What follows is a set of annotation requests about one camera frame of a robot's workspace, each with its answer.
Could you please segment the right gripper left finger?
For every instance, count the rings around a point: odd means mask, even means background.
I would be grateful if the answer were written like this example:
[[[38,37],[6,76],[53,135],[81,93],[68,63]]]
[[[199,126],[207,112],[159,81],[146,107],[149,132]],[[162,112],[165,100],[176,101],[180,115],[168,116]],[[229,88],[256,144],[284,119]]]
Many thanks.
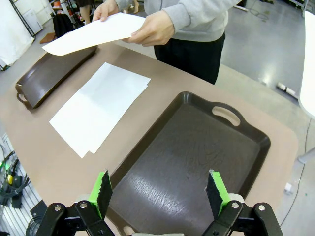
[[[48,206],[40,223],[42,236],[74,236],[85,231],[89,236],[113,236],[104,219],[113,194],[108,171],[99,174],[88,200],[66,207],[62,203]]]

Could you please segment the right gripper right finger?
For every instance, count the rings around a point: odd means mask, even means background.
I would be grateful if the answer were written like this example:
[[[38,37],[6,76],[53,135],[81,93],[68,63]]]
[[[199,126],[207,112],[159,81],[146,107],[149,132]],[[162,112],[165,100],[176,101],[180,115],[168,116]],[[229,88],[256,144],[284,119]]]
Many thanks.
[[[241,232],[245,236],[282,236],[281,227],[268,203],[253,207],[244,201],[231,199],[219,172],[209,170],[205,188],[214,221],[204,236],[229,236]]]

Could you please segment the person's left hand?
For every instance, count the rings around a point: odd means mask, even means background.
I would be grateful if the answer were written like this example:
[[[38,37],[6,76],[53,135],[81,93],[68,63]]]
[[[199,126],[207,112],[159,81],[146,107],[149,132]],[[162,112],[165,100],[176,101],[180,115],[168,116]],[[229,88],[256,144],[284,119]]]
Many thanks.
[[[165,45],[174,34],[175,28],[171,18],[164,10],[161,10],[147,16],[141,28],[123,41],[143,47]]]

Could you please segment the person's right hand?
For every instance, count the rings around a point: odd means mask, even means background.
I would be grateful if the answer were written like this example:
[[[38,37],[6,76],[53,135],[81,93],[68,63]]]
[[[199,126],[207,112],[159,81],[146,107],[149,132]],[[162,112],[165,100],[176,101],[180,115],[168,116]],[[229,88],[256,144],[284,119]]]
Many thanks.
[[[120,12],[119,7],[115,0],[106,0],[98,6],[93,14],[93,22],[100,20],[104,22],[109,16]]]

